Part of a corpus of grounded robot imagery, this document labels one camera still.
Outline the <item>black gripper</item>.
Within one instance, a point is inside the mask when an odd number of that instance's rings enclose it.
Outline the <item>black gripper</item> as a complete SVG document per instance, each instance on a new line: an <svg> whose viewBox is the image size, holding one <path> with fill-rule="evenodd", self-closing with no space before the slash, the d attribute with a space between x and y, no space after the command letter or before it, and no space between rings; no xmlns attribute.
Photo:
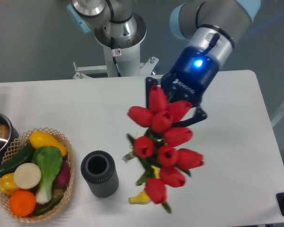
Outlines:
<svg viewBox="0 0 284 227"><path fill-rule="evenodd" d="M196 48L189 46L182 51L171 70L161 78L161 87L170 97L170 102L185 100L197 107L191 118L173 123L172 127L188 127L207 119L207 113L198 105L218 71L218 63L199 54ZM147 77L145 87L146 107L159 109L161 88L158 80Z"/></svg>

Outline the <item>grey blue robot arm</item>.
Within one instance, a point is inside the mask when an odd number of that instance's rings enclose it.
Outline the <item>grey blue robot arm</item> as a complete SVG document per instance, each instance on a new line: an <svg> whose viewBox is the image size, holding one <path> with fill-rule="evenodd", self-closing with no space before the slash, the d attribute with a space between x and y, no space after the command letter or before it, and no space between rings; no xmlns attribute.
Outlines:
<svg viewBox="0 0 284 227"><path fill-rule="evenodd" d="M176 123L187 127L207 118L200 104L205 90L221 69L260 9L258 0L196 0L176 7L169 19L172 34L188 44L161 79L148 77L146 92L161 85L171 102L185 100L194 115ZM130 0L73 0L70 18L83 32L93 32L102 45L109 77L142 74L140 44L146 24Z"/></svg>

